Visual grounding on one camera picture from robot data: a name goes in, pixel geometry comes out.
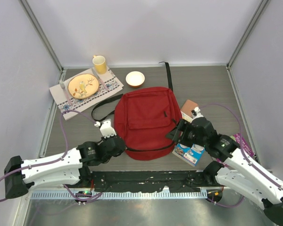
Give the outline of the red student backpack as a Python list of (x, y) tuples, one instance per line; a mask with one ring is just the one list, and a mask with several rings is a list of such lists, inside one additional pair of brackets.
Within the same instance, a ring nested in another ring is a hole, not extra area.
[(169, 63), (165, 63), (168, 87), (150, 87), (120, 94), (95, 105), (118, 101), (114, 111), (114, 129), (124, 140), (126, 154), (132, 159), (150, 161), (172, 152), (175, 142), (167, 138), (182, 119), (173, 92)]

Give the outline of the yellow teal paperback book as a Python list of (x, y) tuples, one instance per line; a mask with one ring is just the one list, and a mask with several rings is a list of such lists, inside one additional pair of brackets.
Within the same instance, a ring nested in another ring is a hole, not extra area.
[(182, 118), (183, 118), (184, 120), (186, 120), (186, 121), (188, 121), (188, 122), (192, 122), (193, 118), (192, 118), (191, 116), (187, 115), (187, 114), (184, 113), (184, 112), (181, 112), (181, 114), (182, 114)]

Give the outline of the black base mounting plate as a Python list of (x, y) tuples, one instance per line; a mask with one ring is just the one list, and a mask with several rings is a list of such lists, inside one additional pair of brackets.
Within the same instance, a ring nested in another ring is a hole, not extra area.
[(208, 182), (202, 171), (94, 171), (69, 188), (91, 188), (96, 192), (154, 193), (168, 187), (172, 193), (198, 192), (201, 187), (220, 187)]

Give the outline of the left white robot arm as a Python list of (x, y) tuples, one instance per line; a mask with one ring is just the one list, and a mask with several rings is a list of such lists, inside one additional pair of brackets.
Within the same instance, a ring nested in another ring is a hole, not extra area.
[(79, 185), (91, 182), (90, 166), (107, 163), (111, 157), (120, 156), (125, 142), (119, 136), (102, 138), (99, 142), (87, 141), (67, 153), (35, 160), (12, 157), (4, 169), (6, 199), (14, 199), (41, 186)]

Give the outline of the purple treehouse paperback book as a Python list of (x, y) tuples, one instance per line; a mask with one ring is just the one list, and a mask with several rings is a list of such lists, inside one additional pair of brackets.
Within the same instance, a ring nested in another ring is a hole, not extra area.
[(251, 147), (247, 144), (244, 137), (240, 133), (234, 134), (230, 136), (230, 138), (240, 145), (242, 151), (240, 150), (239, 153), (242, 156), (246, 156), (248, 159), (253, 159), (256, 157)]

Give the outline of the aluminium front rail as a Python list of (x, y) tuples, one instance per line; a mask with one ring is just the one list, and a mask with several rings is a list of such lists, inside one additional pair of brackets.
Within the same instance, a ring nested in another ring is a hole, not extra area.
[[(203, 171), (205, 179), (208, 182), (217, 182), (220, 186), (227, 186), (236, 191), (245, 190), (257, 193), (267, 193), (272, 190), (272, 185), (268, 185), (263, 179), (260, 179), (258, 183), (251, 182), (249, 179), (246, 179), (239, 174), (229, 170), (226, 167), (221, 167), (218, 170), (206, 169)], [(63, 185), (58, 186), (41, 186), (34, 188), (35, 189), (44, 189), (49, 187), (62, 187)]]

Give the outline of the pink handled fork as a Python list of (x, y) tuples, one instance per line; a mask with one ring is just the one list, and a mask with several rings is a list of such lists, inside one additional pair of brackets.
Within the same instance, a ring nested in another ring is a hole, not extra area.
[(66, 91), (65, 84), (64, 84), (64, 82), (63, 82), (61, 79), (59, 80), (59, 85), (60, 85), (60, 87), (61, 87), (62, 90), (63, 90), (64, 96), (65, 96), (65, 98), (66, 98), (66, 100), (67, 100), (68, 105), (71, 106), (71, 105), (72, 105), (72, 102), (71, 102), (70, 97), (69, 97), (69, 95), (68, 95), (68, 93), (67, 93), (67, 91)]

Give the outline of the yellow mug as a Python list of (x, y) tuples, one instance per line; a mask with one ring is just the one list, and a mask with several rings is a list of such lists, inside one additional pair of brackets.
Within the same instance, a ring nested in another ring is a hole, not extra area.
[(93, 56), (92, 63), (98, 74), (106, 73), (107, 64), (104, 56)]

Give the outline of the yellow bird plate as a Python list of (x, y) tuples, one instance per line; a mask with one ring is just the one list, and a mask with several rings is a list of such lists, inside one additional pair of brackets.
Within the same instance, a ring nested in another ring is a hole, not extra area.
[(95, 94), (99, 86), (99, 81), (93, 74), (80, 74), (70, 80), (68, 91), (73, 98), (86, 99)]

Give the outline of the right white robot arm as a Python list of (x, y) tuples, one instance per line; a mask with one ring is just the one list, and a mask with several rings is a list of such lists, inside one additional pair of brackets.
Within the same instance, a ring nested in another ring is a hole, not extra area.
[(204, 147), (210, 156), (219, 159), (204, 169), (204, 182), (237, 191), (257, 204), (268, 219), (283, 226), (283, 181), (252, 159), (229, 136), (217, 133), (210, 121), (204, 117), (192, 122), (181, 119), (166, 137), (187, 147)]

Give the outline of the orange white bowl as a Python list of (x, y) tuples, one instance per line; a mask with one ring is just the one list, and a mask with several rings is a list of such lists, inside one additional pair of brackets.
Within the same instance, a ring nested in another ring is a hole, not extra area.
[(126, 75), (125, 81), (130, 87), (138, 88), (144, 83), (145, 76), (139, 71), (132, 71)]

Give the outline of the blue comic paperback book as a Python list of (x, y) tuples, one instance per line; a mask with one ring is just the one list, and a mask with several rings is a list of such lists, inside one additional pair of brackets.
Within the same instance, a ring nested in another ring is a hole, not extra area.
[(204, 152), (205, 148), (199, 145), (193, 144), (192, 147), (187, 147), (182, 144), (177, 144), (174, 147), (172, 154), (195, 167)]

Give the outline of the pink handled knife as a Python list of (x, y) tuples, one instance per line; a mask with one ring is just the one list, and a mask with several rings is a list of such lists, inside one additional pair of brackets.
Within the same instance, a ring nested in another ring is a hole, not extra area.
[(106, 86), (105, 82), (99, 77), (99, 75), (96, 73), (95, 69), (94, 68), (91, 68), (94, 76), (97, 77), (97, 79), (99, 80), (99, 82), (102, 84), (102, 87), (106, 90), (106, 91), (109, 91), (109, 88)]

